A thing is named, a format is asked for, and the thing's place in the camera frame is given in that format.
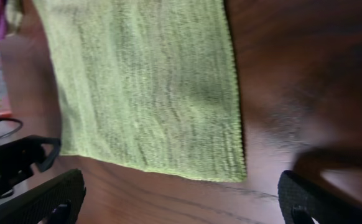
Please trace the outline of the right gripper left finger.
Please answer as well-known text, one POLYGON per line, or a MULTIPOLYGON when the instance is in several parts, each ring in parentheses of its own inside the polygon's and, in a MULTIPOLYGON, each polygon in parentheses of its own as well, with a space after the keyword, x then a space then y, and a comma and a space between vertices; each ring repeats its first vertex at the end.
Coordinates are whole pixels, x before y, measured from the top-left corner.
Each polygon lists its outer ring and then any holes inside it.
POLYGON ((86 195, 81 170, 71 169, 5 203, 0 204, 0 224, 75 224, 86 195))

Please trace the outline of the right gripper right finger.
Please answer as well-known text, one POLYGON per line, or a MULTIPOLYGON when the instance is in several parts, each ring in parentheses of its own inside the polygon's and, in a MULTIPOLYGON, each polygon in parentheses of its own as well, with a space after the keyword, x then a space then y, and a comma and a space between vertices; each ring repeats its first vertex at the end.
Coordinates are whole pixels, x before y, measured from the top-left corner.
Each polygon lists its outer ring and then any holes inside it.
POLYGON ((291 170, 280 176, 278 199, 285 224, 362 224, 362 209, 291 170))

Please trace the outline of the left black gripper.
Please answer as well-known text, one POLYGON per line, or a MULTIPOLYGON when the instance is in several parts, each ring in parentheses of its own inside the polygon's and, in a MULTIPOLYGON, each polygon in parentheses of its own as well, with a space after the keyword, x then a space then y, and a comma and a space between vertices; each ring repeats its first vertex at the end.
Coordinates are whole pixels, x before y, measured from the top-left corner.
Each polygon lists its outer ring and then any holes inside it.
MULTIPOLYGON (((0 122, 11 121, 17 123, 18 126, 9 131, 6 134, 0 136, 0 139, 13 135, 23 128, 23 122, 15 118, 0 117, 0 122)), ((59 138, 48 138, 42 136, 27 136, 21 139, 21 154, 22 162, 28 166, 36 164, 39 172, 45 172, 49 170, 59 152, 61 150, 61 140, 59 138), (46 154, 44 145, 52 146, 52 150, 49 154, 46 154)), ((0 199, 9 198, 14 195, 14 186, 16 184, 10 184, 8 181, 9 175, 6 174, 8 168, 4 165, 5 159, 10 158, 9 152, 0 152, 0 199)))

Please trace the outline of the large green microfiber cloth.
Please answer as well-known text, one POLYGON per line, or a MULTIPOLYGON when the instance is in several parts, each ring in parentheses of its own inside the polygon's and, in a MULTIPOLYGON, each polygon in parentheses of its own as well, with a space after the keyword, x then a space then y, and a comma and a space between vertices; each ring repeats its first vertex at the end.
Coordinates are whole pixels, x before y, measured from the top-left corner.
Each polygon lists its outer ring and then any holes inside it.
POLYGON ((219 0, 39 0, 62 155, 241 182, 239 91, 219 0))

